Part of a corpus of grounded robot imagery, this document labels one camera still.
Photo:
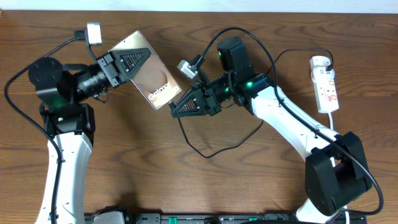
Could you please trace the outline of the Galaxy S25 Ultra smartphone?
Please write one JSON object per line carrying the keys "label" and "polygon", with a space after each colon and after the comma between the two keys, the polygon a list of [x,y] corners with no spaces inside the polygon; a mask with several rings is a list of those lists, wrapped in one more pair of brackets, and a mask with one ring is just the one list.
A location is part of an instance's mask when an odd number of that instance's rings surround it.
{"label": "Galaxy S25 Ultra smartphone", "polygon": [[161,61],[155,50],[140,30],[117,43],[109,51],[148,49],[149,58],[131,78],[133,84],[143,94],[155,110],[161,109],[181,91],[181,87]]}

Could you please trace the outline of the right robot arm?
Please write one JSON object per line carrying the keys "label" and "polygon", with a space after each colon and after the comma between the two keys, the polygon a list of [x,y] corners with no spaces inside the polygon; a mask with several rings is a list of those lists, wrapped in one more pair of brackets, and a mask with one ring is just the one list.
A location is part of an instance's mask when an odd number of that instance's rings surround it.
{"label": "right robot arm", "polygon": [[304,160],[308,198],[296,211],[298,221],[331,223],[341,214],[350,215],[348,204],[374,186],[360,138],[352,132],[338,134],[295,105],[275,80],[254,70],[239,37],[221,41],[217,49],[224,74],[215,80],[201,71],[202,55],[178,64],[193,84],[171,104],[172,116],[213,116],[223,101],[233,99],[271,125]]}

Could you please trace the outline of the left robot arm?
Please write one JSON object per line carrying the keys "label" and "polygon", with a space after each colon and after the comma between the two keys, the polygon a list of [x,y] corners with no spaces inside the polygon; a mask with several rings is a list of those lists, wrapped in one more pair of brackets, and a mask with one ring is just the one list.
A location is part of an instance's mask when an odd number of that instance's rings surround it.
{"label": "left robot arm", "polygon": [[37,223],[84,223],[85,175],[95,133],[94,109],[85,103],[128,82],[147,62],[148,47],[113,50],[91,65],[36,60],[29,80],[42,100],[40,115],[49,135],[49,169]]}

